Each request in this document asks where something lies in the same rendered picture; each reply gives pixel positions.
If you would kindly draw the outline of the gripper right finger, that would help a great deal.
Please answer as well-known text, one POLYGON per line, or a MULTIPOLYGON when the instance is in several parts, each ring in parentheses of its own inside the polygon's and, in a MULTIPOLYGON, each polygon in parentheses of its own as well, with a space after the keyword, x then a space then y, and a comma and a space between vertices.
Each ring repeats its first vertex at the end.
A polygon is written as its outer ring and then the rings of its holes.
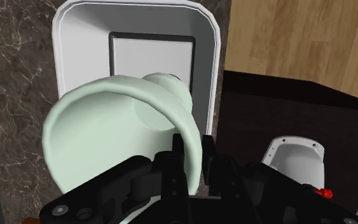
POLYGON ((260 162, 239 165, 202 137, 202 169, 232 224, 358 224, 325 187, 324 147, 312 139, 273 139, 260 162))

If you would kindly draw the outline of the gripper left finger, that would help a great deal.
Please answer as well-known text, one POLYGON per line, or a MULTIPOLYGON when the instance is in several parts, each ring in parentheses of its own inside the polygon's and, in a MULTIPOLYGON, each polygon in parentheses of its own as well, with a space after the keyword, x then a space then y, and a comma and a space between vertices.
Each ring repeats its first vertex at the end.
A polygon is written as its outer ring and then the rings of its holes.
POLYGON ((41 224, 192 224, 184 141, 173 135, 172 150, 153 160, 136 155, 45 205, 41 224))

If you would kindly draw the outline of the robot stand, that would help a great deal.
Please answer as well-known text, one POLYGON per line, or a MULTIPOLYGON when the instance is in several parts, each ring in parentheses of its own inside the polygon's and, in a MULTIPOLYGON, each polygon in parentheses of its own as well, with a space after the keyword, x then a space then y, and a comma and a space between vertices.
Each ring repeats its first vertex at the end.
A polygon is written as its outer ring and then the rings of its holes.
POLYGON ((217 150, 258 162, 280 136, 320 143, 333 201, 358 210, 358 98, 311 81, 225 71, 217 150))

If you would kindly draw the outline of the white square dish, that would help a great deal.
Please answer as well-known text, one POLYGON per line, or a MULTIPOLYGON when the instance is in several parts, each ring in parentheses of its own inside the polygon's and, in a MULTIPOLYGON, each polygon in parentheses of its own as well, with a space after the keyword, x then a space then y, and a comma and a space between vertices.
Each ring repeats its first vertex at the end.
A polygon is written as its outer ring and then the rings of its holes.
POLYGON ((190 0, 66 0, 52 22, 58 92, 113 75, 178 77, 193 117, 212 132, 221 37, 213 14, 190 0))

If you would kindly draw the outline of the pale green bowl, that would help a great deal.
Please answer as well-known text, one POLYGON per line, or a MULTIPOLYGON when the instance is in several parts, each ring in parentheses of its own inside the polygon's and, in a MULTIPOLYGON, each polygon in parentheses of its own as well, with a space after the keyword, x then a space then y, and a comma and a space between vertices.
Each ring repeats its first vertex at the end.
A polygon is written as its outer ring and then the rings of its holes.
POLYGON ((184 141, 184 173, 196 192, 202 161, 200 133, 189 88, 171 74, 110 76, 66 93, 43 126, 43 152, 62 195, 140 155, 170 151, 184 141))

